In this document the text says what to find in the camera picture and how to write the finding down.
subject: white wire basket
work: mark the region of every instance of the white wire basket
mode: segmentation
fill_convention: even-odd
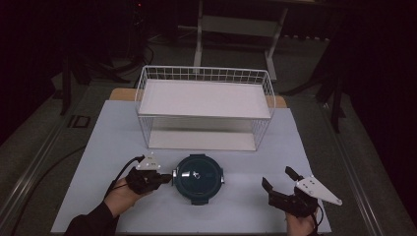
[[[136,111],[148,148],[257,150],[275,108],[268,71],[144,66]]]

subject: sleeve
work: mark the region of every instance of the sleeve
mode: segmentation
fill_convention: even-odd
[[[110,209],[105,203],[101,203],[89,214],[73,218],[64,236],[99,236],[112,221]]]

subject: black mechanical arm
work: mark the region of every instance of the black mechanical arm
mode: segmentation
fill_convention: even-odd
[[[285,173],[294,181],[304,179],[303,176],[298,175],[291,167],[285,168]],[[316,212],[319,206],[318,200],[312,198],[302,192],[300,189],[294,187],[293,195],[284,195],[273,190],[273,186],[266,178],[262,180],[262,186],[268,192],[268,204],[284,210],[296,217],[307,217]]]
[[[130,164],[132,164],[134,161],[138,161],[138,164],[141,164],[144,159],[144,155],[131,159],[120,171],[116,179],[111,182],[105,197],[114,189],[116,182],[119,180],[120,176]],[[167,184],[172,179],[171,174],[159,174],[156,170],[157,168],[141,169],[138,168],[138,166],[132,167],[132,169],[129,171],[129,174],[125,177],[126,182],[128,183],[128,187],[138,195],[157,190],[161,184]]]

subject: floor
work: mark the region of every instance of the floor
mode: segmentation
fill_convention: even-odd
[[[176,43],[158,35],[150,39],[146,61],[152,65],[192,66],[195,31],[182,33]],[[202,66],[266,69],[263,40],[225,40],[225,35],[205,34]],[[282,38],[273,56],[278,77],[273,85],[275,93],[306,82],[327,45],[327,41]],[[1,235],[14,230],[16,235],[50,235],[103,102],[113,89],[132,87],[140,71],[123,75],[128,84],[113,83],[99,75],[89,86],[73,81],[72,105],[65,116],[59,115],[62,101],[51,97],[0,147]],[[52,80],[59,89],[61,75]],[[313,173],[343,199],[343,206],[325,204],[332,228],[329,235],[417,235],[348,95],[342,98],[344,117],[339,119],[337,134],[328,121],[331,107],[314,98],[318,88],[284,98]],[[90,119],[89,124],[75,126],[77,117]]]

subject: white shelf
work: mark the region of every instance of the white shelf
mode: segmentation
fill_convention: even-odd
[[[149,148],[256,150],[251,120],[153,118]]]
[[[152,79],[139,116],[270,119],[261,85]]]

